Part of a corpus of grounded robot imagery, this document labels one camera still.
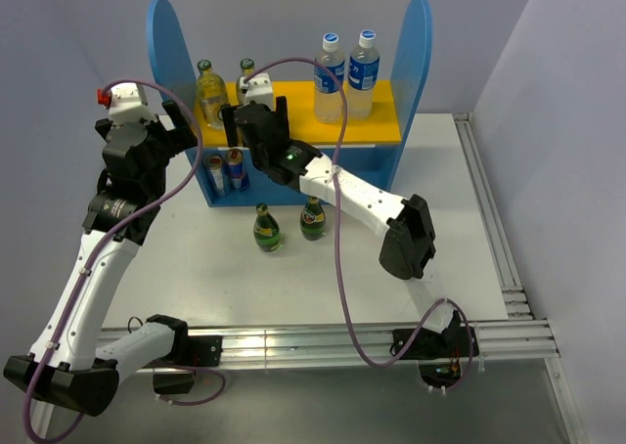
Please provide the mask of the Chang soda water bottle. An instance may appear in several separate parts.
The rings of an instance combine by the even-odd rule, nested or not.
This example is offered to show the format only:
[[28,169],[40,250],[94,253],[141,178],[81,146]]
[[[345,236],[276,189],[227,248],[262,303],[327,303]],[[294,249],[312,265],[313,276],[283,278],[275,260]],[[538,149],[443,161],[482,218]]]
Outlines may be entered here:
[[229,104],[229,96],[224,79],[212,68],[209,60],[197,63],[199,76],[196,82],[196,96],[204,121],[214,129],[223,129],[222,108]]
[[254,72],[255,64],[254,60],[250,58],[243,58],[240,61],[240,76],[236,81],[236,95],[240,105],[244,103],[246,96],[247,85],[245,79]]

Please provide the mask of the Pocari Sweat bottle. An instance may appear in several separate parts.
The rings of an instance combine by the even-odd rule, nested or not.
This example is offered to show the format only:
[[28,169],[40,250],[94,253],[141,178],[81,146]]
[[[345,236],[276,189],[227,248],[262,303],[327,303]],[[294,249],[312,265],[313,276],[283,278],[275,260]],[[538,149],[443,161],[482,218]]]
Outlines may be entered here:
[[376,34],[362,30],[358,44],[349,55],[347,71],[348,114],[354,119],[366,119],[373,108],[373,91],[378,81],[380,53],[376,48]]
[[345,68],[345,55],[336,33],[323,36],[322,50],[315,61],[323,68],[314,68],[314,114],[321,123],[335,123],[342,118],[340,90]]

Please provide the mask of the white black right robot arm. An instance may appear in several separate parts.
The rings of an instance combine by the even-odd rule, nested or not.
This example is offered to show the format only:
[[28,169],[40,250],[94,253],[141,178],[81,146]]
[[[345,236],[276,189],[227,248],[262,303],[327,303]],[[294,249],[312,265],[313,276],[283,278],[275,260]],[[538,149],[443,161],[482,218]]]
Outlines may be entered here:
[[335,224],[346,213],[382,238],[380,264],[390,275],[420,279],[434,258],[435,233],[427,203],[381,190],[335,164],[327,156],[290,137],[287,99],[270,109],[264,104],[222,108],[230,145],[241,137],[253,166],[274,183],[335,206]]

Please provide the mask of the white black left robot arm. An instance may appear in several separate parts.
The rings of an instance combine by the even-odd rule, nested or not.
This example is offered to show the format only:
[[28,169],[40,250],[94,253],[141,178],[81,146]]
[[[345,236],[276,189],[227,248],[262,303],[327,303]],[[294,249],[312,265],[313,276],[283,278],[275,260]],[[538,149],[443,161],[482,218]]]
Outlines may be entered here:
[[162,106],[171,130],[146,107],[95,124],[105,141],[105,167],[83,221],[76,262],[42,335],[27,354],[10,357],[3,371],[38,401],[97,417],[143,367],[192,364],[187,323],[162,314],[119,340],[97,344],[117,287],[160,210],[165,168],[197,143],[180,106],[172,100]]

